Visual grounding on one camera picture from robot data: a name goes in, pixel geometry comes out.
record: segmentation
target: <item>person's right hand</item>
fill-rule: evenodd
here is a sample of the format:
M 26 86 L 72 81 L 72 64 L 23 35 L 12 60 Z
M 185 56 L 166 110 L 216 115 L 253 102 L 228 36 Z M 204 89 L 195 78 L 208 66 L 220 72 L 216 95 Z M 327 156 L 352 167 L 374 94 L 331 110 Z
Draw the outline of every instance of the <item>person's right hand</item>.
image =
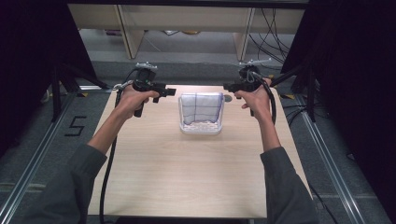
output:
M 271 85 L 271 79 L 265 78 L 264 80 L 267 82 L 268 86 Z M 234 95 L 244 98 L 246 103 L 242 105 L 242 108 L 250 108 L 253 110 L 256 119 L 258 118 L 257 116 L 263 112 L 265 114 L 270 112 L 269 96 L 262 85 L 253 92 L 237 91 Z

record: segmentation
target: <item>dark gray sleeve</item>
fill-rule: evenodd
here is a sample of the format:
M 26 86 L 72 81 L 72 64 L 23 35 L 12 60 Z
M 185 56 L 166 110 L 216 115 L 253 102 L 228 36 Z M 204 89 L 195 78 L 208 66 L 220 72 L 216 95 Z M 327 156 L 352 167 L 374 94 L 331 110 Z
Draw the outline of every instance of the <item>dark gray sleeve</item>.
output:
M 22 223 L 86 223 L 93 182 L 106 156 L 82 145 L 31 205 Z
M 318 214 L 285 148 L 261 154 L 265 170 L 267 223 L 318 223 Z

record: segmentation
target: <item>person's left hand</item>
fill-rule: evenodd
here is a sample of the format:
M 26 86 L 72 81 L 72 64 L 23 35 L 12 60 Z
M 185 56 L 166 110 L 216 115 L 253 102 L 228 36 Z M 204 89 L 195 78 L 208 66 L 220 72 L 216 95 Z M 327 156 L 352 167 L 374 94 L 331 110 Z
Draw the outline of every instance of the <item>person's left hand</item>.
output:
M 141 108 L 142 103 L 149 101 L 149 97 L 159 96 L 160 94 L 156 91 L 136 91 L 132 88 L 132 85 L 128 85 L 122 93 L 117 109 L 125 116 L 125 119 L 130 119 L 134 112 Z

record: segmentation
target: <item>white basket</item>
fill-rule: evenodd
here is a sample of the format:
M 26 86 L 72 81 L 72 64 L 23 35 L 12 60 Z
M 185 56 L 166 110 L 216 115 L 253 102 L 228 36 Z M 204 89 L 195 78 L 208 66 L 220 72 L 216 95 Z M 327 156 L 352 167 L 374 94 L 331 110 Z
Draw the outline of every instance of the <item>white basket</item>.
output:
M 220 97 L 218 104 L 218 116 L 216 120 L 195 120 L 193 122 L 187 122 L 189 124 L 186 124 L 186 113 L 187 113 L 187 108 L 186 106 L 183 106 L 182 103 L 182 98 L 188 95 L 189 97 L 212 97 L 212 96 L 218 96 Z M 179 98 L 178 98 L 178 108 L 180 112 L 180 130 L 183 133 L 188 133 L 188 134 L 218 134 L 221 132 L 221 120 L 222 120 L 222 114 L 223 114 L 223 108 L 224 108 L 224 96 L 221 92 L 199 92 L 199 93 L 183 93 Z

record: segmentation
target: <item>light wood tabletop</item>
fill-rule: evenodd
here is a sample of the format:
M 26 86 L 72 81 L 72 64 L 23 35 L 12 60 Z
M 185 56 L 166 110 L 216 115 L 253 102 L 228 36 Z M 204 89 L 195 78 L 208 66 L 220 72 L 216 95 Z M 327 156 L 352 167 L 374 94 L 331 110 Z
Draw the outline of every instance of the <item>light wood tabletop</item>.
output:
M 220 86 L 168 86 L 176 96 L 145 104 L 141 118 L 122 127 L 106 189 L 105 214 L 139 217 L 266 217 L 262 140 L 245 102 Z M 276 90 L 276 131 L 307 186 Z M 179 128 L 178 97 L 187 92 L 223 92 L 222 130 L 217 135 L 185 134 Z M 98 127 L 114 108 L 107 102 Z M 95 179 L 90 215 L 99 214 L 107 164 Z

